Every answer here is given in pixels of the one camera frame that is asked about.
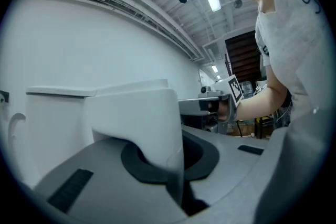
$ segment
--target person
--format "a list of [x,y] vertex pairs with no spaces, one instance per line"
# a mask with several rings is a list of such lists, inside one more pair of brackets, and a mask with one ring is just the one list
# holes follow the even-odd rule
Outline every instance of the person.
[[[307,72],[313,73],[323,66],[323,51],[329,49],[331,30],[318,0],[256,1],[255,37],[266,68],[267,88],[242,100],[235,120],[272,114],[283,104],[287,89],[292,95],[291,120],[294,120],[314,109],[317,95],[310,89],[311,94],[308,93],[307,81],[315,75],[307,78]],[[221,120],[227,118],[226,103],[211,102],[208,107],[210,111],[217,110]]]

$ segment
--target black slot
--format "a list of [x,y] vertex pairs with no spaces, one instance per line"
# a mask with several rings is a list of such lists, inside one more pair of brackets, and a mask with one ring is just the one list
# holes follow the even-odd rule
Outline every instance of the black slot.
[[264,151],[262,148],[257,148],[257,147],[247,146],[247,145],[241,145],[238,149],[241,151],[245,151],[245,152],[256,154],[256,155],[261,155]]
[[91,171],[78,169],[54,192],[48,203],[67,213],[92,175]]

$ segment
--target white wall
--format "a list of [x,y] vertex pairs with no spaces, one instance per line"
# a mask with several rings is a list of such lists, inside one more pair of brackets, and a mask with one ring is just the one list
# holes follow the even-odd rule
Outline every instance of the white wall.
[[201,84],[202,86],[211,86],[215,83],[214,79],[211,78],[205,70],[199,70],[199,75],[201,77]]
[[15,0],[0,35],[0,90],[10,93],[10,104],[1,111],[2,138],[7,143],[11,117],[25,114],[29,86],[89,87],[158,78],[168,79],[180,99],[197,97],[201,86],[194,63],[133,21],[75,2]]

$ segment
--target white t-shirt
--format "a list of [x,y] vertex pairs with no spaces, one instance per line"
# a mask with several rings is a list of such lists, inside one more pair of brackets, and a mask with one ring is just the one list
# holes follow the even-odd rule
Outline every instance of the white t-shirt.
[[328,106],[330,95],[333,97],[331,29],[318,1],[304,1],[308,2],[275,0],[276,11],[259,11],[256,22],[256,42],[264,66],[271,65],[292,94],[292,120]]

